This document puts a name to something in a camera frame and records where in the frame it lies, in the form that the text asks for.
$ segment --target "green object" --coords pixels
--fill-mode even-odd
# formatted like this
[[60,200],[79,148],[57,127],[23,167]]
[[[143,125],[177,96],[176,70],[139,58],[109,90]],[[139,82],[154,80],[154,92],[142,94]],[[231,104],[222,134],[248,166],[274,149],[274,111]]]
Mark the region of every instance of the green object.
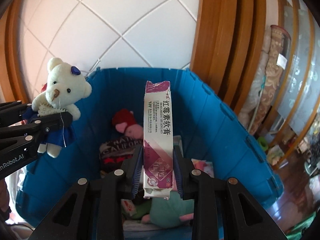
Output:
[[264,137],[259,137],[258,138],[258,143],[260,145],[260,147],[262,148],[262,150],[265,152],[266,150],[268,150],[268,142],[266,141],[266,139]]
[[316,212],[313,212],[309,217],[300,223],[296,224],[289,233],[286,234],[288,240],[299,240],[301,238],[301,232],[303,229],[309,228],[311,223],[316,217]]
[[134,214],[131,218],[134,220],[140,220],[144,215],[150,213],[151,209],[151,200],[145,201],[140,205],[135,205],[137,213]]
[[177,191],[171,191],[169,200],[152,199],[150,221],[161,228],[180,226],[183,223],[179,217],[193,213],[193,206],[193,200],[182,200]]

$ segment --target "teddy bear ear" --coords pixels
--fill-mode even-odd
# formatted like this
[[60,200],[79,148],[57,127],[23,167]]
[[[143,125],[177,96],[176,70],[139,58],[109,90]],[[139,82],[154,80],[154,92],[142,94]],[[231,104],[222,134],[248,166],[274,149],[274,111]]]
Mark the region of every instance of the teddy bear ear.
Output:
[[83,98],[87,98],[92,92],[92,86],[86,81]]
[[50,73],[54,69],[55,66],[57,66],[61,63],[63,63],[61,58],[52,57],[51,59],[49,59],[48,64],[47,64],[48,72]]

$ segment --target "teddy bear nose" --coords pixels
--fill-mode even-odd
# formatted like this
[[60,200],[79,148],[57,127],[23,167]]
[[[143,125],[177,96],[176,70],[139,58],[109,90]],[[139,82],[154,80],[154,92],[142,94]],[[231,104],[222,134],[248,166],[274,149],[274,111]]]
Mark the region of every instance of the teddy bear nose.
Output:
[[58,95],[60,95],[60,91],[59,91],[58,89],[55,89],[55,90],[54,90],[53,98],[57,98]]

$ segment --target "blue dress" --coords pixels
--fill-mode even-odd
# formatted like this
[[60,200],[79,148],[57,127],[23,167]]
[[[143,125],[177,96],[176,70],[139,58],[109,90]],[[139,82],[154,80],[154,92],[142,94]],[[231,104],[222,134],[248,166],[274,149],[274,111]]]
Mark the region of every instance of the blue dress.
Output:
[[[38,117],[38,112],[32,110],[31,107],[27,108],[25,113],[22,115],[24,120],[27,120],[28,123],[31,122],[33,118]],[[51,143],[55,145],[59,145],[61,147],[67,147],[71,143],[76,140],[75,132],[73,130],[72,125],[68,128],[63,128],[57,131],[50,131],[48,134],[44,136],[44,140],[41,144]]]

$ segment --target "fabric tag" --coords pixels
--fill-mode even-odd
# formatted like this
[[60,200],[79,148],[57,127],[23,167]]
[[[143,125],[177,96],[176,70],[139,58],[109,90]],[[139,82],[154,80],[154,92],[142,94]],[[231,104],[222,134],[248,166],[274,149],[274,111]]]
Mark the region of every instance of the fabric tag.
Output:
[[279,53],[277,65],[279,67],[282,67],[285,70],[285,66],[287,65],[287,61],[288,60],[282,54]]
[[124,211],[130,215],[133,216],[137,213],[137,209],[135,207],[135,205],[133,204],[132,200],[130,199],[122,199],[121,200],[121,205],[124,209]]
[[50,114],[58,114],[58,113],[63,113],[66,112],[65,109],[61,108],[53,108],[52,106],[49,106],[47,104],[40,104],[39,110],[38,110],[38,116],[46,116]]

